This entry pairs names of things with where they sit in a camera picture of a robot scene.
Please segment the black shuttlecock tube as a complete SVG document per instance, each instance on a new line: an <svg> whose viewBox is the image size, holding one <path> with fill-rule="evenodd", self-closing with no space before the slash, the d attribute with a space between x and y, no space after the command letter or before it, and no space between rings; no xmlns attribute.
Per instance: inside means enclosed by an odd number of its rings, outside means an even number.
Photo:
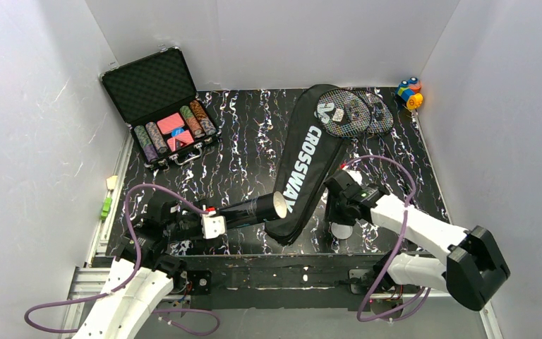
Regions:
<svg viewBox="0 0 542 339"><path fill-rule="evenodd" d="M218 213L225 218L230 230L283 219L287 216L288 205L284 196L276 191L222 207Z"/></svg>

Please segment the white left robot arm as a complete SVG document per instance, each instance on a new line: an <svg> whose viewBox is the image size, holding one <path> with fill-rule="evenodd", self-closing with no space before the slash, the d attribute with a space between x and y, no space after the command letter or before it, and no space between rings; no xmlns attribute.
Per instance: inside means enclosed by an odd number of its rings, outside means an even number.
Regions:
<svg viewBox="0 0 542 339"><path fill-rule="evenodd" d="M165 253L160 226L126 224L128 241L114 254L101 292L89 298L94 304L74 338L134 338L185 271L184 261Z"/></svg>

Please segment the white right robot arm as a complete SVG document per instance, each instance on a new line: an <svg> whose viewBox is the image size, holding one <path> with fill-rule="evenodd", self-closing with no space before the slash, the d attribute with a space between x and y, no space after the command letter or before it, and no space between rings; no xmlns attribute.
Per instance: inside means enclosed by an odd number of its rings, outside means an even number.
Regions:
<svg viewBox="0 0 542 339"><path fill-rule="evenodd" d="M337 170L325 180L329 221L352 226L358 220L402 235L429 252L413 256L394 249L373 267L383 290L417 285L448 293L467 309L480 311L510 277L493 234L484 227L468 230L407 207L376 184L361 186L350 171Z"/></svg>

